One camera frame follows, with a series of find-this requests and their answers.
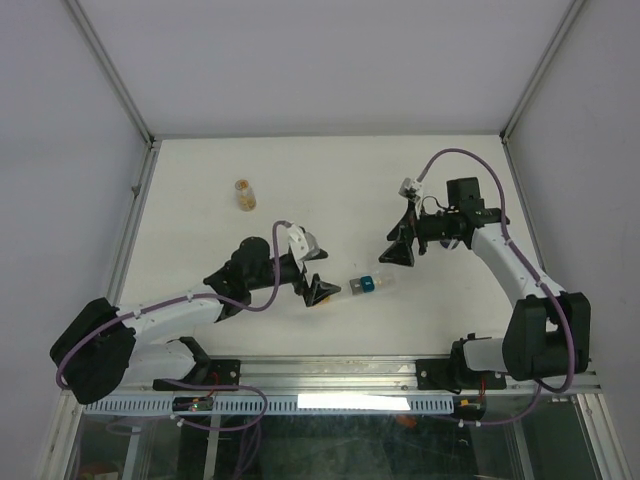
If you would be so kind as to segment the clear pill bottle yellow pills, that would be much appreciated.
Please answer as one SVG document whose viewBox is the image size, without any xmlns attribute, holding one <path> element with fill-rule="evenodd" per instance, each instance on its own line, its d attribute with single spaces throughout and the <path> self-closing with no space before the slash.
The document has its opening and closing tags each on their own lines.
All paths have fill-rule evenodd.
<svg viewBox="0 0 640 480">
<path fill-rule="evenodd" d="M 245 190 L 237 190 L 235 188 L 235 194 L 238 206 L 242 211 L 252 211 L 256 208 L 256 197 L 250 183 Z"/>
</svg>

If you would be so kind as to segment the aluminium mounting rail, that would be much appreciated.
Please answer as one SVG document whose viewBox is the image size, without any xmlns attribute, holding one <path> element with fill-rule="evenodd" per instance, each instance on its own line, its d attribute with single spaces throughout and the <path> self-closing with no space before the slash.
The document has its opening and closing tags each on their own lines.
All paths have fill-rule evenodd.
<svg viewBox="0 0 640 480">
<path fill-rule="evenodd" d="M 208 357 L 189 351 L 138 354 L 130 359 L 80 360 L 60 365 L 59 385 L 82 404 L 111 395 L 177 392 L 241 385 L 275 393 L 530 390 L 533 381 L 517 382 L 504 373 L 471 373 L 451 379 L 449 360 L 442 356 L 413 357 Z"/>
</svg>

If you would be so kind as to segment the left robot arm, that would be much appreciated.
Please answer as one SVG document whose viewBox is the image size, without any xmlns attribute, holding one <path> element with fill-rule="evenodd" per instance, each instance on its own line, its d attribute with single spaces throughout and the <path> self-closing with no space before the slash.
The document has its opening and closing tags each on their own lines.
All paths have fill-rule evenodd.
<svg viewBox="0 0 640 480">
<path fill-rule="evenodd" d="M 56 383 L 82 405 L 130 386 L 171 391 L 221 385 L 213 356 L 188 330 L 268 309 L 253 305 L 256 290 L 276 294 L 289 285 L 306 306 L 318 305 L 341 291 L 307 273 L 307 262 L 327 256 L 307 232 L 293 234 L 285 253 L 261 237 L 248 237 L 202 286 L 181 295 L 128 312 L 104 297 L 94 299 L 50 349 Z"/>
</svg>

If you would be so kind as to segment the orange bottle cap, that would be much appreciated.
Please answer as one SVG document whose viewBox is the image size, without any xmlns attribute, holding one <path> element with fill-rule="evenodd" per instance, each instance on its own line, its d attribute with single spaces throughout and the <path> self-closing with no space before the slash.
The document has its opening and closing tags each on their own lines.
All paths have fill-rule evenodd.
<svg viewBox="0 0 640 480">
<path fill-rule="evenodd" d="M 240 179 L 235 183 L 235 188 L 237 190 L 245 190 L 249 187 L 249 183 L 245 179 Z"/>
</svg>

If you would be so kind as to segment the white cap dark pill bottle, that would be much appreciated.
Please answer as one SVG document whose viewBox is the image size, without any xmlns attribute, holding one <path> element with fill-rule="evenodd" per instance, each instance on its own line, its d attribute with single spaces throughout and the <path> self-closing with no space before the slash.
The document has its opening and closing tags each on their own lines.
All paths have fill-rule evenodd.
<svg viewBox="0 0 640 480">
<path fill-rule="evenodd" d="M 453 250 L 458 247 L 459 241 L 458 240 L 442 240 L 440 244 L 443 248 L 447 250 Z"/>
</svg>

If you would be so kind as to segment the weekly pill organizer strip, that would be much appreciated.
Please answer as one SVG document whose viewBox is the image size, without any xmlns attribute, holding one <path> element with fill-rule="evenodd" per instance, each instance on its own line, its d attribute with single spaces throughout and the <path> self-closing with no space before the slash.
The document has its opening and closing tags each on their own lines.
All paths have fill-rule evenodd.
<svg viewBox="0 0 640 480">
<path fill-rule="evenodd" d="M 397 281 L 393 273 L 378 270 L 371 273 L 361 274 L 342 282 L 339 285 L 340 291 L 331 294 L 323 300 L 323 303 L 335 303 L 352 297 L 378 294 L 380 292 L 391 290 L 396 286 Z"/>
</svg>

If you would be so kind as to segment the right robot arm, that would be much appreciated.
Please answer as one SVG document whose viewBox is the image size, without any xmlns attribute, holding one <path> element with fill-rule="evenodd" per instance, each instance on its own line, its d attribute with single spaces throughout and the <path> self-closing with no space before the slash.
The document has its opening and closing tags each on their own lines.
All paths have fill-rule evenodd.
<svg viewBox="0 0 640 480">
<path fill-rule="evenodd" d="M 420 182 L 407 178 L 399 194 L 407 209 L 388 233 L 383 264 L 411 267 L 429 244 L 462 243 L 489 268 L 513 311 L 501 338 L 470 334 L 452 344 L 447 360 L 426 371 L 434 386 L 457 392 L 490 383 L 491 375 L 542 383 L 563 376 L 564 389 L 590 362 L 591 305 L 535 267 L 509 234 L 500 208 L 488 208 L 475 177 L 447 183 L 448 206 L 434 214 L 424 208 Z"/>
</svg>

